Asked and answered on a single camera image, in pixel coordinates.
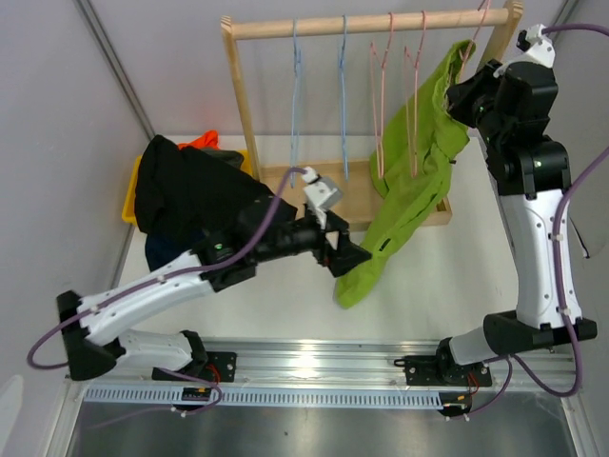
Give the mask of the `pink hanger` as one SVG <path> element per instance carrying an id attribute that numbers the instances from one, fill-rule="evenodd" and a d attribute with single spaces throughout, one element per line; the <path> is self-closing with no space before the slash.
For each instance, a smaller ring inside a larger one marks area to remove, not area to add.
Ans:
<path id="1" fill-rule="evenodd" d="M 369 48 L 373 132 L 375 138 L 377 175 L 379 179 L 384 177 L 383 134 L 385 117 L 386 67 L 394 36 L 394 14 L 389 12 L 388 17 L 389 32 L 383 53 L 379 53 L 374 40 L 370 42 Z"/>
<path id="2" fill-rule="evenodd" d="M 412 83 L 411 100 L 405 102 L 406 132 L 409 150 L 409 165 L 412 178 L 418 174 L 418 133 L 419 133 L 419 75 L 420 61 L 426 34 L 426 11 L 421 11 L 422 31 L 416 54 L 408 46 L 403 48 L 403 70 L 406 81 Z"/>
<path id="3" fill-rule="evenodd" d="M 465 73 L 466 65 L 469 61 L 469 58 L 470 58 L 472 52 L 474 51 L 474 49 L 476 47 L 476 41 L 477 41 L 478 35 L 480 34 L 480 31 L 484 25 L 486 15 L 491 7 L 491 4 L 492 4 L 491 0 L 482 0 L 478 6 L 478 11 L 481 11 L 481 21 L 477 25 L 477 28 L 476 28 L 474 34 L 472 35 L 472 37 L 470 38 L 465 50 L 460 51 L 460 58 L 461 58 L 462 64 L 461 64 L 461 67 L 457 74 L 458 82 L 461 81 L 461 79 Z"/>

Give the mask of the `lime green shorts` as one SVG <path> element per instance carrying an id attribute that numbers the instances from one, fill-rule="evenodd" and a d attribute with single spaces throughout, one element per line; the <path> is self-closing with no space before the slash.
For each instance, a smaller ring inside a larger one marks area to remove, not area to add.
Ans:
<path id="1" fill-rule="evenodd" d="M 377 175 L 376 156 L 369 159 L 374 189 L 382 204 L 370 223 L 361 247 L 372 259 L 336 282 L 335 300 L 352 308 L 380 280 L 390 256 L 409 241 L 450 190 L 452 165 L 469 143 L 468 127 L 447 112 L 447 89 L 458 83 L 460 51 L 469 40 L 454 43 L 434 71 L 419 86 L 418 174 L 412 178 L 406 132 L 405 105 L 386 124 L 383 134 L 384 177 Z"/>

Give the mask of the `dark olive shorts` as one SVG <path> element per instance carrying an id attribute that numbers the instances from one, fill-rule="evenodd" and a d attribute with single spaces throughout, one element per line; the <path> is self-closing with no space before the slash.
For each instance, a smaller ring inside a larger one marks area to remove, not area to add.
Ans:
<path id="1" fill-rule="evenodd" d="M 246 150 L 203 149 L 207 155 L 252 176 L 252 166 Z"/>

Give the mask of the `orange mesh shorts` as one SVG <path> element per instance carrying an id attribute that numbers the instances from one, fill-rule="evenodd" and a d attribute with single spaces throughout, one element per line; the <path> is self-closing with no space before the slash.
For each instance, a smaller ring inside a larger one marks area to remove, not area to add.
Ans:
<path id="1" fill-rule="evenodd" d="M 211 129 L 192 141 L 178 144 L 178 149 L 184 148 L 219 149 L 219 133 L 217 130 Z"/>

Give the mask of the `light blue hanger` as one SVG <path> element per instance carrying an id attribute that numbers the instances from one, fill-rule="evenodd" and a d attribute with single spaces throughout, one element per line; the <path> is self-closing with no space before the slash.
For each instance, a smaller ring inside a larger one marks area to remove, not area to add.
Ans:
<path id="1" fill-rule="evenodd" d="M 298 41 L 298 20 L 292 22 L 292 45 L 293 45 L 293 91 L 291 101 L 291 123 L 290 123 L 290 162 L 292 168 L 298 166 L 300 145 L 300 100 L 302 88 L 302 49 Z"/>
<path id="2" fill-rule="evenodd" d="M 343 18 L 343 31 L 342 31 L 342 43 L 338 53 L 338 77 L 340 83 L 340 135 L 341 135 L 341 151 L 343 160 L 343 172 L 344 179 L 349 179 L 349 165 L 348 165 L 348 150 L 346 144 L 346 85 L 345 85 L 345 74 L 344 74 L 344 63 L 345 63 L 345 48 L 346 48 L 346 36 L 347 36 L 347 17 Z"/>

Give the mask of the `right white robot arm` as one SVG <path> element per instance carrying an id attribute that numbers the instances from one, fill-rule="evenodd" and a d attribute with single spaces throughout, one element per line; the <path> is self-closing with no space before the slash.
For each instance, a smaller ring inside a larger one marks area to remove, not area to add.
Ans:
<path id="1" fill-rule="evenodd" d="M 496 182 L 518 277 L 515 309 L 486 315 L 479 328 L 445 338 L 434 370 L 452 385 L 482 362 L 593 340 L 572 291 L 566 220 L 571 174 L 565 147 L 544 132 L 558 94 L 552 69 L 497 60 L 447 91 L 449 113 L 476 129 Z"/>

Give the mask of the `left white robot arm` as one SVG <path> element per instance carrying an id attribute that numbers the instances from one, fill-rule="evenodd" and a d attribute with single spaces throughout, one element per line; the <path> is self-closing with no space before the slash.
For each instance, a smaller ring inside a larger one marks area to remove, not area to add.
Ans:
<path id="1" fill-rule="evenodd" d="M 320 219 L 312 209 L 297 217 L 280 202 L 257 201 L 223 230 L 149 275 L 107 292 L 81 296 L 68 290 L 56 298 L 69 376 L 88 381 L 124 365 L 149 368 L 155 379 L 188 381 L 206 371 L 208 355 L 198 333 L 155 334 L 134 326 L 162 311 L 216 294 L 253 278 L 259 264 L 309 252 L 333 277 L 346 275 L 371 254 L 350 239 L 349 225 L 331 210 Z"/>

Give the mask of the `navy blue shorts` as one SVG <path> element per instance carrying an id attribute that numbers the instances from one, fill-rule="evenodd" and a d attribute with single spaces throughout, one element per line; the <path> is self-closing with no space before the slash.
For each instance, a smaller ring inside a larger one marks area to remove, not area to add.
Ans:
<path id="1" fill-rule="evenodd" d="M 205 238 L 206 234 L 202 230 L 148 234 L 145 241 L 145 257 L 148 270 L 154 271 L 174 261 L 182 253 L 190 250 Z"/>

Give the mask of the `black shorts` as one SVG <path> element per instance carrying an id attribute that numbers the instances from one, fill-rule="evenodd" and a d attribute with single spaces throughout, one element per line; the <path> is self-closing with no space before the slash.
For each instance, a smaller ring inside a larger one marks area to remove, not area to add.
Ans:
<path id="1" fill-rule="evenodd" d="M 231 225 L 255 201 L 273 196 L 267 185 L 202 149 L 178 149 L 157 135 L 142 155 L 134 211 L 145 234 L 213 232 Z"/>

